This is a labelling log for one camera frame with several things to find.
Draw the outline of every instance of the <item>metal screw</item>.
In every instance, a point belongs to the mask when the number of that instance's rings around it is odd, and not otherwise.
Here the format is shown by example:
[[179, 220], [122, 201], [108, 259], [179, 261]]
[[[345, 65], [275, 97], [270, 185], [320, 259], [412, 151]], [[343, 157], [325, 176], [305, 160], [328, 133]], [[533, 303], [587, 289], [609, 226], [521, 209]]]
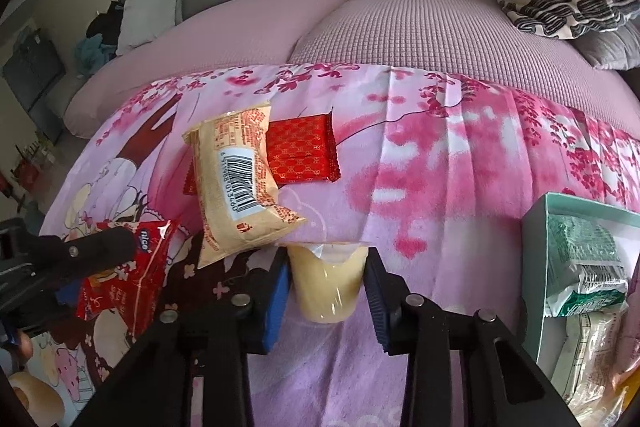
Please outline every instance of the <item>metal screw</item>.
[[238, 308], [244, 308], [251, 302], [251, 297], [246, 293], [237, 293], [231, 297], [231, 304]]
[[478, 317], [484, 322], [493, 322], [495, 320], [495, 312], [491, 310], [479, 310]]
[[160, 314], [160, 322], [162, 324], [171, 324], [178, 320], [178, 312], [176, 310], [164, 310]]
[[409, 306], [419, 308], [424, 304], [424, 297], [418, 293], [409, 293], [409, 295], [404, 298], [404, 302], [409, 304]]

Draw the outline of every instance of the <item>green snack package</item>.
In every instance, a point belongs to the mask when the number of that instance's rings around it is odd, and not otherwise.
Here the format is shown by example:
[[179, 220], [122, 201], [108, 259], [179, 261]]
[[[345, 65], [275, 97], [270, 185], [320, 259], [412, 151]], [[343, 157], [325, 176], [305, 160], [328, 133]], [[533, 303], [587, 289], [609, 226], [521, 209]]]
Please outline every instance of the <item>green snack package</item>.
[[566, 317], [620, 304], [628, 283], [610, 232], [587, 219], [549, 215], [545, 315]]

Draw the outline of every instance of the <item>red wrapper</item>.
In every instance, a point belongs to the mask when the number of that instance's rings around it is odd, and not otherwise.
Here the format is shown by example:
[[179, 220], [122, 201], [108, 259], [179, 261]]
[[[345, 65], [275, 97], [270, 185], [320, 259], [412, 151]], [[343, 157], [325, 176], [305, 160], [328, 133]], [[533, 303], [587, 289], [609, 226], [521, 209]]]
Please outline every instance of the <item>red wrapper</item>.
[[[273, 121], [269, 124], [266, 142], [267, 161], [278, 185], [340, 179], [330, 113]], [[193, 162], [183, 193], [188, 196], [198, 193]]]
[[164, 282], [169, 242], [177, 227], [171, 221], [98, 223], [96, 230], [123, 226], [138, 238], [130, 263], [116, 266], [82, 282], [76, 316], [91, 320], [101, 311], [117, 309], [133, 338], [153, 321], [156, 301]]

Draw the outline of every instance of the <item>floor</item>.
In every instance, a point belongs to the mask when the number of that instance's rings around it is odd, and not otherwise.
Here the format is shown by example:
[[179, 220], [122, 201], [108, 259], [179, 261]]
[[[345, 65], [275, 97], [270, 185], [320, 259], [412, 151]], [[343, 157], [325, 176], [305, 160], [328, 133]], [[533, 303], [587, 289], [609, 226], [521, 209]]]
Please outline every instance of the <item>floor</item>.
[[31, 191], [31, 196], [38, 202], [38, 208], [43, 214], [49, 211], [65, 183], [68, 172], [87, 143], [88, 140], [76, 138], [69, 131], [65, 131], [56, 143], [53, 151], [56, 162], [38, 177]]

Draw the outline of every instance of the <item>yellow snack package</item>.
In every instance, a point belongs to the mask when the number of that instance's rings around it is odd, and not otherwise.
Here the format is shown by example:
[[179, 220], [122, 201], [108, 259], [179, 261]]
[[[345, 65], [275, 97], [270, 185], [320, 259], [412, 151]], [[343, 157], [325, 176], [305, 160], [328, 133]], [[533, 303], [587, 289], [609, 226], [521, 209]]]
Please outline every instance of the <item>yellow snack package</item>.
[[198, 268], [273, 243], [305, 220], [277, 204], [265, 140], [270, 112], [266, 105], [224, 114], [184, 134], [204, 222]]

